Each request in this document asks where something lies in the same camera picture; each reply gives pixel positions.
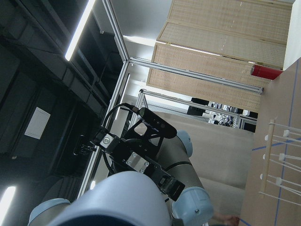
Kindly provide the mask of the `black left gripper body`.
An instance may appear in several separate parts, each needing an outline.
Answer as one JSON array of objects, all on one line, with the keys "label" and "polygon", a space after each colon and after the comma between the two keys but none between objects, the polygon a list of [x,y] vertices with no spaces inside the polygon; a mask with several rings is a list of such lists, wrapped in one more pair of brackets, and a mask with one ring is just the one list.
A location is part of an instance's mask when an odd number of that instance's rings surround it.
[{"label": "black left gripper body", "polygon": [[93,142],[100,147],[109,175],[137,171],[148,176],[161,193],[176,201],[185,184],[169,174],[156,160],[164,136],[145,132],[142,136],[124,139],[100,128]]}]

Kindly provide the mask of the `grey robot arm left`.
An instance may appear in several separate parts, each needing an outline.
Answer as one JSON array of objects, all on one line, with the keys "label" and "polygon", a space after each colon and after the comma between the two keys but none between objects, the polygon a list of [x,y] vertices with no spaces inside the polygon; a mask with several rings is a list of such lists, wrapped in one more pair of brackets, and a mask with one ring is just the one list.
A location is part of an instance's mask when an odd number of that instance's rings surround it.
[{"label": "grey robot arm left", "polygon": [[35,207],[31,226],[202,226],[213,207],[189,158],[192,143],[180,130],[163,140],[107,134],[100,143],[116,174],[74,202],[56,198]]}]

